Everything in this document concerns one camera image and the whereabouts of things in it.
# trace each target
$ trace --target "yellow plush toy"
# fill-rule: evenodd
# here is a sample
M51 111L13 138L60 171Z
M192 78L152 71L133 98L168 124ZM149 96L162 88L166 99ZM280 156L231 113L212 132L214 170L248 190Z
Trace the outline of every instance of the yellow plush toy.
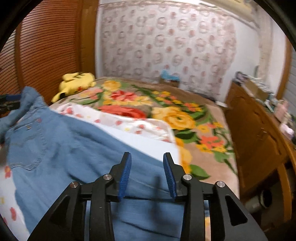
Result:
M52 98L52 103L69 95L77 94L96 85L92 73L74 73L62 76L63 81L59 85L59 93Z

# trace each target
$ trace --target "metal screw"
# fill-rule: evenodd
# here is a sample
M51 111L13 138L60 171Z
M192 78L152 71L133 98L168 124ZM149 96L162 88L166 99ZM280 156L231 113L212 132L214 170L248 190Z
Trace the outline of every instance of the metal screw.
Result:
M225 183L222 182L222 181L218 181L217 186L220 187L220 188L223 188L223 187L225 187Z
M105 175L103 176L103 178L104 178L105 180L110 180L110 179L112 178L112 176L111 176L111 174L105 174Z
M183 178L184 178L185 180L189 181L189 180L192 179L192 176L189 175L189 174L185 174L185 175L183 176Z
M78 182L71 182L70 187L72 187L72 188L78 187Z

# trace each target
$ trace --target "floral blanket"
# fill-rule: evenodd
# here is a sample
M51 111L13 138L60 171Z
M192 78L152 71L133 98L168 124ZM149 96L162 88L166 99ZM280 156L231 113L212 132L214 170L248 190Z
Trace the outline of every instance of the floral blanket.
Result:
M66 102L134 119L165 121L174 132L185 172L207 183L224 181L239 196L231 137L223 112L213 102L167 85L110 77L56 104Z

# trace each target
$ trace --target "gray wall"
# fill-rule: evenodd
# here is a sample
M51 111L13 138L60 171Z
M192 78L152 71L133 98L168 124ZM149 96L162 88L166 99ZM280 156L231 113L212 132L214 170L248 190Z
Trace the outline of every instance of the gray wall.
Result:
M296 52L294 48L292 48L292 53L290 76L283 98L289 102L289 111L291 114L296 115Z

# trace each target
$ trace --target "patterned curtain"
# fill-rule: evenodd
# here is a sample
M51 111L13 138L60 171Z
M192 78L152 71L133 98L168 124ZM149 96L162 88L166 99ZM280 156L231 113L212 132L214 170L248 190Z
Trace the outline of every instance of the patterned curtain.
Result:
M232 18L221 9L170 1L105 4L106 76L157 83L163 69L180 88L216 98L236 53Z
M260 60L258 68L258 78L266 79L268 72L270 54L272 50L272 18L260 6L257 8L259 24L259 49Z

